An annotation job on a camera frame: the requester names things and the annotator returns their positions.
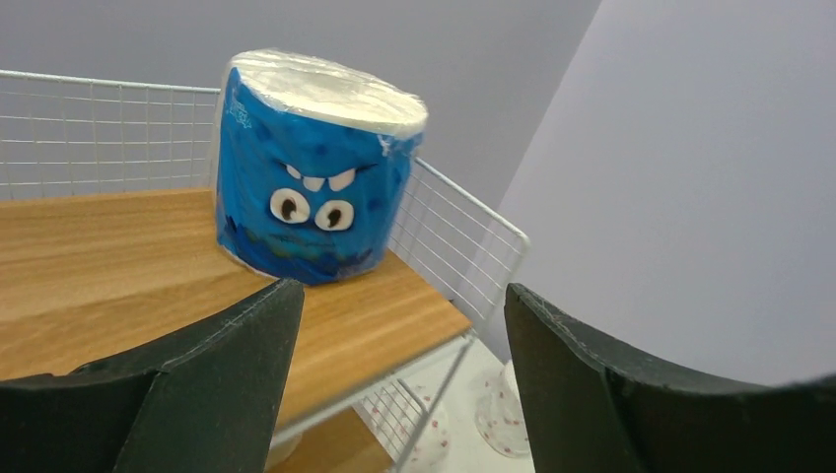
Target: cartoon mouth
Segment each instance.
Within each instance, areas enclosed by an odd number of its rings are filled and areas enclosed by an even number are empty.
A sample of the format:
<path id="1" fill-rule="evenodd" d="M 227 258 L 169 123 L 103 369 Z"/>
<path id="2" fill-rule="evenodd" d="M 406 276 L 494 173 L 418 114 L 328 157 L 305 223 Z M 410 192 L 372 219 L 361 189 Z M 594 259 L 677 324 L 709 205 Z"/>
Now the cartoon mouth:
<path id="1" fill-rule="evenodd" d="M 283 243 L 291 243 L 297 244 L 299 246 L 312 246 L 316 248 L 333 248 L 334 245 L 332 243 L 317 243 L 315 241 L 310 241 L 304 238 L 299 238 L 297 236 L 290 236 L 290 235 L 281 235 L 281 234 L 270 234 L 271 237 L 276 238 L 277 240 Z"/>
<path id="2" fill-rule="evenodd" d="M 302 175 L 296 168 L 290 165 L 285 166 L 288 174 L 294 179 L 301 179 L 302 185 L 305 186 L 305 189 L 311 192 L 319 192 L 326 180 L 328 181 L 328 187 L 330 187 L 334 192 L 342 190 L 351 185 L 351 183 L 354 182 L 355 175 L 357 175 L 357 169 L 354 168 L 348 169 L 331 177 L 308 177 Z"/>

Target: white wall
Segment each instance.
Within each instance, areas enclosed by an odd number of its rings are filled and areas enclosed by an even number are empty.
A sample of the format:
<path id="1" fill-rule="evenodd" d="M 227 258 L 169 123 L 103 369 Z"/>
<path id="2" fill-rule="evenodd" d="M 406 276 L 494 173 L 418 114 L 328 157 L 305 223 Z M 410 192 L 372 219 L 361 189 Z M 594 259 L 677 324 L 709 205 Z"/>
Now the white wall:
<path id="1" fill-rule="evenodd" d="M 773 383 L 836 369 L 834 182 L 836 4 L 605 0 L 500 210 L 570 314 Z"/>
<path id="2" fill-rule="evenodd" d="M 422 96 L 422 156 L 499 204 L 599 0 L 4 0 L 0 68 L 218 87 L 277 46 Z"/>

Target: cartoon eye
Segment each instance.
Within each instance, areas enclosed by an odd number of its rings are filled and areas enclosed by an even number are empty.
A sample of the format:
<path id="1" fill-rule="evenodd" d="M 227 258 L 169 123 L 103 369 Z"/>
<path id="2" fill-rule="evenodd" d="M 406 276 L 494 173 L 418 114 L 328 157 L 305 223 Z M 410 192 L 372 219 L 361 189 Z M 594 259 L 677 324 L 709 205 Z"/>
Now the cartoon eye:
<path id="1" fill-rule="evenodd" d="M 327 232 L 346 230 L 354 222 L 354 207 L 344 200 L 329 200 L 319 207 L 313 221 Z"/>
<path id="2" fill-rule="evenodd" d="M 270 197 L 270 212 L 286 224 L 300 224 L 311 216 L 311 206 L 299 192 L 279 189 Z"/>

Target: lower wooden shelf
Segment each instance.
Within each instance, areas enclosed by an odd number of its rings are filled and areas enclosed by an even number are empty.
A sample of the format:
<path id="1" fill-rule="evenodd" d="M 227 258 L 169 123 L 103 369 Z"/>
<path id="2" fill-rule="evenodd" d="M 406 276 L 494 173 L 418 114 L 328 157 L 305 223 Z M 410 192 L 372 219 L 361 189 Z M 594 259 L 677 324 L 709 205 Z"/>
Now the lower wooden shelf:
<path id="1" fill-rule="evenodd" d="M 267 473 L 381 473 L 392 460 L 353 409 L 308 430 L 290 457 Z"/>

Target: white floor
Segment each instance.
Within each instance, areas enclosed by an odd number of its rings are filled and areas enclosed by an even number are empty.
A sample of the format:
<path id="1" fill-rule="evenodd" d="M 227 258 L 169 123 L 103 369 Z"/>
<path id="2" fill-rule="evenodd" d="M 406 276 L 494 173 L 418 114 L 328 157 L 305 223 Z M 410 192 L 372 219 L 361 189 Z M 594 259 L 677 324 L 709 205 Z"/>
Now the white floor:
<path id="1" fill-rule="evenodd" d="M 452 361 L 416 373 L 407 382 L 436 387 Z M 443 398 L 451 422 L 451 453 L 445 469 L 433 473 L 534 472 L 530 457 L 514 459 L 499 454 L 482 439 L 473 424 L 476 400 L 482 396 L 485 380 L 497 375 L 501 369 L 499 360 L 476 341 Z"/>

